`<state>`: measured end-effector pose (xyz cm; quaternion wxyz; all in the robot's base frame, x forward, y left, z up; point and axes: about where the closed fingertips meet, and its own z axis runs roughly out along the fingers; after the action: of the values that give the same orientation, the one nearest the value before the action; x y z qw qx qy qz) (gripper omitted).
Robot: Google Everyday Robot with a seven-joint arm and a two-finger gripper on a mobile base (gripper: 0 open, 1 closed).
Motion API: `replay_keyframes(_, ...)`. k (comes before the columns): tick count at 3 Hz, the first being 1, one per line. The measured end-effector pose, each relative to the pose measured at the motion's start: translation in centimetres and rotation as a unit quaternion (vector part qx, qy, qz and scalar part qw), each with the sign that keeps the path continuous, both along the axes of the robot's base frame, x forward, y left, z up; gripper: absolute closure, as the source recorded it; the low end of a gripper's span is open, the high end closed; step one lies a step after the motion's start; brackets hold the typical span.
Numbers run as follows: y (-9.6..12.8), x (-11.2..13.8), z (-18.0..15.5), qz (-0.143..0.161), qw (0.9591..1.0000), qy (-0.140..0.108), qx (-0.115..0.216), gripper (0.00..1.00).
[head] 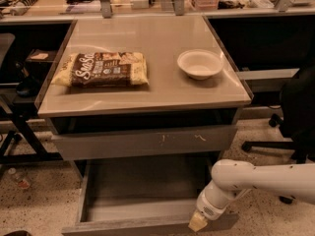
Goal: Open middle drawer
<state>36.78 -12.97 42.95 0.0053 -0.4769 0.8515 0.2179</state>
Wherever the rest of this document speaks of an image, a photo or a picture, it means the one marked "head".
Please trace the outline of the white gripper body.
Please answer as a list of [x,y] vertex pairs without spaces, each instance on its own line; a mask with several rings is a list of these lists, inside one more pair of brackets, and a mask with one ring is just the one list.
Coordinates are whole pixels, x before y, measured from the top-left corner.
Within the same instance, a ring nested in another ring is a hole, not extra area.
[[217,220],[226,210],[228,199],[224,196],[217,196],[211,201],[204,193],[201,193],[197,199],[196,208],[208,220]]

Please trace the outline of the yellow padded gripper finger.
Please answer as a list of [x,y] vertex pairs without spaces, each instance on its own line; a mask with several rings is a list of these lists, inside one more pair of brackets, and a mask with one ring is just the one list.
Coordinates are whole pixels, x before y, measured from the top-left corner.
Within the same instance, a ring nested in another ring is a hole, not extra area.
[[208,220],[205,216],[199,213],[197,210],[191,216],[188,227],[194,232],[198,232],[208,225]]

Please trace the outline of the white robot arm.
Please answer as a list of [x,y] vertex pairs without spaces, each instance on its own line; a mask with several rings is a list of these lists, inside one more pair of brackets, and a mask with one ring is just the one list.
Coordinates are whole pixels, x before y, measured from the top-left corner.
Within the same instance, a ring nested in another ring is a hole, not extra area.
[[315,165],[255,166],[250,162],[222,159],[211,170],[212,180],[200,193],[188,227],[198,232],[217,220],[234,201],[252,189],[315,204]]

